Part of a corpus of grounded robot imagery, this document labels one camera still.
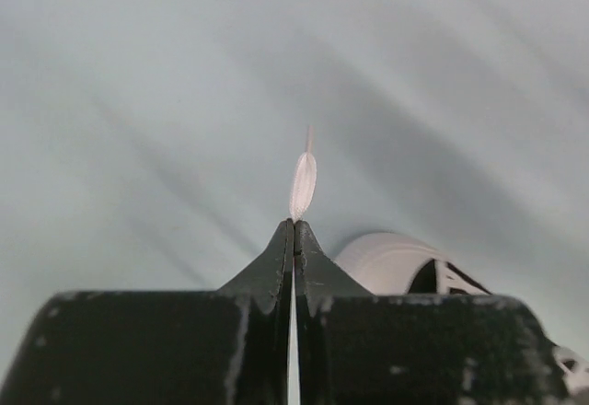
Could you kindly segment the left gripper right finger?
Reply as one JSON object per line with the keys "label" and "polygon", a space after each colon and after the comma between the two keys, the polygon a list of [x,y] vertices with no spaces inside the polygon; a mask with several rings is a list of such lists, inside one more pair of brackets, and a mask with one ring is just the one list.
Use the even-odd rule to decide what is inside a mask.
{"label": "left gripper right finger", "polygon": [[294,226],[304,404],[565,404],[537,318],[504,295],[373,295]]}

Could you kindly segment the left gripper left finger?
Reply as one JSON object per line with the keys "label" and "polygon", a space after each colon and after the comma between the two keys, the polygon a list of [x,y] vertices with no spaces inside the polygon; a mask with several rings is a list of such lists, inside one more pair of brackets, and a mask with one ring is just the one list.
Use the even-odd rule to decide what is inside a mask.
{"label": "left gripper left finger", "polygon": [[31,321],[5,404],[284,404],[295,228],[213,291],[72,291]]}

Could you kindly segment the black white sneaker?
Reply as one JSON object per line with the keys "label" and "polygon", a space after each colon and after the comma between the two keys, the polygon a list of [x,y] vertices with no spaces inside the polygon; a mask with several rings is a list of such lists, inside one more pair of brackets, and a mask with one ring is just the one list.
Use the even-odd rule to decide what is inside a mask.
{"label": "black white sneaker", "polygon": [[[312,154],[313,131],[298,158],[289,201],[294,222],[302,221],[310,206],[318,177]],[[492,295],[461,271],[439,250],[412,237],[390,232],[369,233],[352,240],[336,257],[346,275],[375,295]],[[588,404],[588,361],[569,348],[551,343],[564,383],[576,404]]]}

